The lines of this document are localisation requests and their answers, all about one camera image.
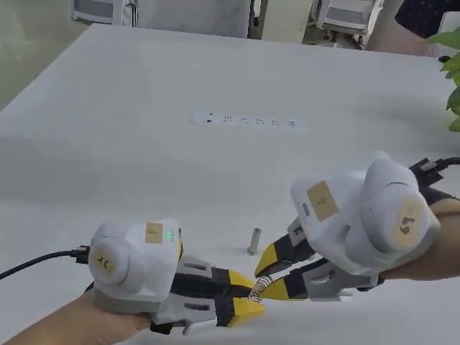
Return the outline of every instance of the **green plant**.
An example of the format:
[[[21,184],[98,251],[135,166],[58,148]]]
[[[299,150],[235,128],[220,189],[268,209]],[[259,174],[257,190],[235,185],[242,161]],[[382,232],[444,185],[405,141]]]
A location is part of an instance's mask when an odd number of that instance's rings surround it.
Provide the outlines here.
[[[460,27],[453,32],[435,34],[428,38],[428,42],[460,50]],[[446,110],[450,109],[457,115],[449,129],[453,132],[460,132],[460,52],[447,60],[441,71],[446,72],[446,78],[452,79],[456,85],[456,89],[447,100]]]

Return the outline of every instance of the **black wire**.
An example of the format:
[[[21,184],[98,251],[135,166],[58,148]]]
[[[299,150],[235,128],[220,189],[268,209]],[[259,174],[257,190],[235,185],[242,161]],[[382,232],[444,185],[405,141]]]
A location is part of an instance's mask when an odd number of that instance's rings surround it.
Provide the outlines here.
[[[13,267],[10,270],[7,270],[3,273],[0,273],[0,280],[9,277],[10,275],[13,275],[14,273],[17,273],[19,271],[22,271],[28,267],[31,267],[33,265],[36,265],[40,262],[49,260],[49,259],[54,259],[55,257],[71,257],[73,256],[74,251],[73,250],[66,250],[64,252],[56,252],[56,253],[51,253],[51,254],[46,254],[43,255],[42,257],[38,257],[36,259],[30,260],[28,262],[25,262],[24,264],[20,264],[19,266]]]
[[[460,157],[450,157],[444,160],[436,161],[436,169],[438,171],[448,168],[450,165],[460,165]]]

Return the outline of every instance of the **white tabletop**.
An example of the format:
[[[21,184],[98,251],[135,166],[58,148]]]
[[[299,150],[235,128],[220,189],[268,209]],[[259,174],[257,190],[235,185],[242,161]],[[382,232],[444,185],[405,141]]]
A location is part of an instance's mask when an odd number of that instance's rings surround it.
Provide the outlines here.
[[[102,221],[174,217],[185,250],[251,275],[295,217],[290,182],[373,150],[458,155],[436,60],[93,25],[0,113],[0,270],[85,244]],[[308,134],[193,126],[193,109],[302,119]],[[459,192],[459,171],[440,186]],[[82,292],[70,259],[0,282],[0,341]],[[460,280],[387,282],[349,303],[266,302],[250,326],[133,344],[452,344]]]

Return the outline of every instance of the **electrical outlet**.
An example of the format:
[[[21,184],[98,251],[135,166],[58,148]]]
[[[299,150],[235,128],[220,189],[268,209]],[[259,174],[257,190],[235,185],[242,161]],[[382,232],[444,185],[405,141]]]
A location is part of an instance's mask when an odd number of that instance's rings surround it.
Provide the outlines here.
[[[236,128],[276,129],[307,133],[308,129],[300,121],[283,121],[267,119],[261,116],[246,116],[242,114],[225,114],[215,111],[195,110],[192,115],[192,124],[231,126]]]

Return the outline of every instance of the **white plastic casing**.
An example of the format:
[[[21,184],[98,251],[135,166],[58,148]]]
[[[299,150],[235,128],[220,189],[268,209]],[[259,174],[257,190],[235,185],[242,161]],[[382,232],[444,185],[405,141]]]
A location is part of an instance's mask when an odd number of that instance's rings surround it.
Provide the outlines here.
[[[119,300],[162,303],[180,256],[180,232],[172,219],[128,229],[103,224],[91,240],[89,268],[95,286]]]
[[[415,176],[385,155],[365,173],[299,179],[291,196],[311,247],[353,275],[392,267],[432,224]]]

